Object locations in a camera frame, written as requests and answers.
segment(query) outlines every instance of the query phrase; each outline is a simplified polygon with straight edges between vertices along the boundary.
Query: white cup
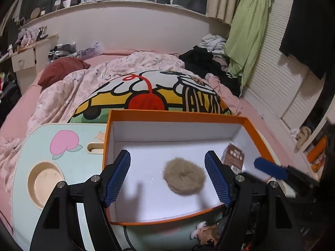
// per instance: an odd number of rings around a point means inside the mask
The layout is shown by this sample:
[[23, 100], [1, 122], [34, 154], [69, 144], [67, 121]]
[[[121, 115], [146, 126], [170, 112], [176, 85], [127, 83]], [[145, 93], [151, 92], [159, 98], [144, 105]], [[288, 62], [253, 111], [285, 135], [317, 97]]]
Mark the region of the white cup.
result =
[[71, 0], [65, 0], [65, 1], [63, 1], [63, 6], [65, 8], [69, 8], [71, 6]]

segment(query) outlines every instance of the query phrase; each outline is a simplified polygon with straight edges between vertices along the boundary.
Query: white drawer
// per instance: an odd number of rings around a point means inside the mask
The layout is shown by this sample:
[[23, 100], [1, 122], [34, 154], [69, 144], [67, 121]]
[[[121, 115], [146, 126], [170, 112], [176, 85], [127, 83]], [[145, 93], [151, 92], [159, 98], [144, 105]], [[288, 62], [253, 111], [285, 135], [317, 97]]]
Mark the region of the white drawer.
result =
[[20, 54], [12, 56], [12, 65], [14, 73], [35, 66], [34, 49], [28, 49]]

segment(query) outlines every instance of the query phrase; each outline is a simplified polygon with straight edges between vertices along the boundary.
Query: clothes pile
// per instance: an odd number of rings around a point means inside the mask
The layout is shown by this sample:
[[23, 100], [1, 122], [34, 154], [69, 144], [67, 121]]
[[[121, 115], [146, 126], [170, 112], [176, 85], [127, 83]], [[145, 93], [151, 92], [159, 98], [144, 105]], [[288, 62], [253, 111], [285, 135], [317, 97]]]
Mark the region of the clothes pile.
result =
[[224, 46], [226, 39], [219, 35], [212, 35], [209, 33], [201, 39], [201, 43], [198, 45], [200, 48], [206, 48], [208, 52], [212, 53], [218, 58], [226, 57], [224, 53]]
[[228, 87], [233, 95], [239, 97], [241, 90], [238, 79], [223, 71], [221, 64], [215, 61], [213, 57], [214, 55], [208, 52], [207, 48], [194, 46], [193, 50], [180, 55], [179, 59], [185, 63], [186, 70], [193, 72], [202, 79], [205, 79], [208, 73], [217, 76], [221, 84]]
[[96, 43], [93, 47], [87, 48], [82, 51], [76, 50], [75, 43], [58, 44], [52, 50], [49, 51], [48, 58], [50, 60], [49, 64], [58, 58], [70, 57], [78, 58], [82, 61], [94, 58], [95, 56], [101, 55], [103, 53], [103, 47], [100, 43]]

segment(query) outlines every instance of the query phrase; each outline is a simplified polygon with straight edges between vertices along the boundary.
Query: hanging green towel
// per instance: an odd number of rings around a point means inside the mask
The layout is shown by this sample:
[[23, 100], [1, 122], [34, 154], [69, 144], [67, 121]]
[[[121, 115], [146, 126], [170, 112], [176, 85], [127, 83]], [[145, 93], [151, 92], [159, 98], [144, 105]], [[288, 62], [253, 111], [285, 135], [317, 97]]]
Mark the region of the hanging green towel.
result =
[[228, 72], [242, 76], [242, 86], [260, 51], [270, 6], [271, 0], [240, 0], [232, 20], [225, 53], [230, 57]]

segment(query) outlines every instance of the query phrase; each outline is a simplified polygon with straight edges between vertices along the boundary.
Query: orange object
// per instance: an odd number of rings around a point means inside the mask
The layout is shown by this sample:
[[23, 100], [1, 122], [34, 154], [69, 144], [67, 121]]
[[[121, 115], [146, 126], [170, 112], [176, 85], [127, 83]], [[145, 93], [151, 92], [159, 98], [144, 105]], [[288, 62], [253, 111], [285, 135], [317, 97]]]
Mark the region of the orange object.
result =
[[321, 155], [318, 156], [316, 161], [312, 164], [311, 169], [314, 173], [316, 173], [322, 166], [324, 166], [326, 161], [326, 154], [323, 151]]
[[307, 155], [309, 163], [312, 163], [323, 151], [326, 149], [327, 137], [324, 136], [313, 148], [313, 150]]

